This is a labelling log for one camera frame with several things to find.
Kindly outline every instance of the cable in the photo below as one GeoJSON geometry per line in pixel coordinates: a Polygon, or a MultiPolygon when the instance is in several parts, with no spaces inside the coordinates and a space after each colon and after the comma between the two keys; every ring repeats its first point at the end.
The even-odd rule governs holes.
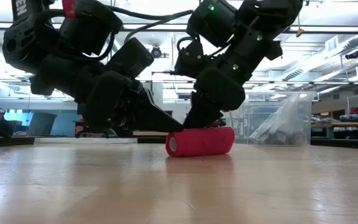
{"type": "Polygon", "coordinates": [[[148,28],[151,28],[151,27],[154,27],[154,26],[157,26],[157,25],[161,25],[161,24],[164,24],[166,22],[169,22],[171,21],[172,19],[177,19],[179,17],[182,17],[182,16],[187,16],[189,14],[193,13],[193,10],[187,10],[187,11],[183,11],[183,12],[179,12],[179,13],[176,13],[174,14],[175,17],[172,17],[172,18],[169,18],[169,19],[165,19],[165,20],[161,20],[161,21],[158,21],[158,22],[154,22],[152,24],[147,24],[146,26],[142,26],[142,27],[139,27],[137,29],[134,29],[132,31],[129,32],[129,34],[127,35],[127,37],[125,38],[125,41],[124,41],[124,44],[134,35],[136,34],[137,32],[140,32],[142,30],[146,30],[148,28]]]}
{"type": "Polygon", "coordinates": [[[218,49],[217,51],[213,52],[212,54],[208,55],[210,57],[213,57],[214,55],[216,55],[217,53],[221,52],[223,49],[225,49],[226,47],[230,46],[231,43],[233,42],[234,38],[231,38],[229,41],[226,42],[226,45],[221,47],[220,49],[218,49]]]}
{"type": "Polygon", "coordinates": [[[180,44],[183,42],[183,41],[186,41],[186,40],[191,40],[191,41],[194,41],[194,39],[192,37],[182,37],[178,40],[177,42],[177,49],[178,51],[180,51],[180,44]]]}
{"type": "Polygon", "coordinates": [[[112,10],[113,12],[118,12],[118,13],[122,13],[128,16],[132,16],[132,17],[136,17],[139,19],[148,19],[148,20],[155,20],[155,21],[161,21],[161,20],[172,20],[172,19],[176,19],[179,18],[181,16],[185,16],[185,15],[189,15],[191,13],[193,13],[193,10],[186,10],[183,12],[177,12],[171,15],[164,15],[164,16],[152,16],[152,15],[147,15],[147,14],[143,14],[143,13],[138,13],[138,12],[131,12],[128,11],[126,9],[121,9],[115,6],[108,6],[106,5],[110,10],[112,10]]]}
{"type": "MultiPolygon", "coordinates": [[[[67,54],[59,49],[56,48],[56,46],[53,46],[49,40],[46,38],[46,35],[43,34],[43,29],[45,23],[47,23],[51,18],[54,17],[65,17],[65,12],[61,9],[48,9],[45,10],[44,12],[41,12],[36,18],[35,18],[35,22],[34,22],[34,34],[35,34],[35,38],[40,42],[40,45],[50,54],[57,56],[57,57],[61,57],[61,58],[66,58],[66,59],[73,59],[73,60],[103,60],[105,59],[111,49],[112,49],[112,45],[113,45],[113,41],[112,38],[110,38],[110,42],[108,43],[108,47],[106,49],[105,52],[103,52],[102,55],[97,56],[97,57],[87,57],[84,55],[81,56],[77,56],[77,55],[70,55],[67,54]]],[[[78,18],[90,18],[92,17],[91,15],[88,14],[77,14],[76,17],[78,18]]]]}

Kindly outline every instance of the clear plastic bin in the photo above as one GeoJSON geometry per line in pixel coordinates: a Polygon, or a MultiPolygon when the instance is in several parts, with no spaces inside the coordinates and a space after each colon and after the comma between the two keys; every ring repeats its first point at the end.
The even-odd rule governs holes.
{"type": "Polygon", "coordinates": [[[224,114],[236,143],[309,145],[311,102],[316,92],[246,93],[238,110],[224,114]]]}

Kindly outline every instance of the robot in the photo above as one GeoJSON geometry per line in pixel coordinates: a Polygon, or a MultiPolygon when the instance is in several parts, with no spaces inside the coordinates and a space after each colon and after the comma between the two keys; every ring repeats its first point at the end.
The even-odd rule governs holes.
{"type": "Polygon", "coordinates": [[[12,0],[14,22],[4,33],[6,62],[35,74],[30,78],[32,93],[51,95],[58,89],[74,97],[86,105],[83,117],[94,130],[119,126],[169,133],[204,128],[222,118],[221,111],[238,109],[245,99],[243,84],[264,57],[273,60],[282,55],[274,38],[294,22],[303,5],[303,0],[246,0],[237,10],[225,0],[204,0],[194,11],[150,16],[97,0],[63,0],[63,10],[49,9],[54,1],[12,0]],[[157,22],[132,31],[104,65],[100,60],[110,53],[122,28],[114,12],[157,22]],[[173,73],[194,78],[196,91],[191,94],[191,110],[180,124],[156,106],[150,90],[135,79],[154,58],[130,37],[189,14],[189,37],[178,41],[173,73]],[[59,30],[51,23],[54,17],[65,18],[59,30]],[[205,55],[200,36],[220,50],[205,55]],[[190,44],[180,48],[185,40],[190,44]]]}

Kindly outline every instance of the security camera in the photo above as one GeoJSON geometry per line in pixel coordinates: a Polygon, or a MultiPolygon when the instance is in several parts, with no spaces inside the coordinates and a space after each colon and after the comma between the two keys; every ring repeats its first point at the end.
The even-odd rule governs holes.
{"type": "Polygon", "coordinates": [[[345,55],[345,58],[348,59],[348,60],[358,58],[358,51],[353,52],[353,53],[348,54],[348,55],[345,55]]]}
{"type": "Polygon", "coordinates": [[[159,58],[161,57],[162,53],[159,46],[154,46],[151,51],[153,58],[159,58]]]}

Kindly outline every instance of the wooden floor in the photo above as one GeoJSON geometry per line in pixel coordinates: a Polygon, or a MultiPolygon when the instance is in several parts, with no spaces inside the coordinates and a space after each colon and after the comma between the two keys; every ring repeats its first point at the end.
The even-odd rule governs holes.
{"type": "Polygon", "coordinates": [[[0,223],[358,224],[358,149],[162,144],[0,148],[0,223]]]}

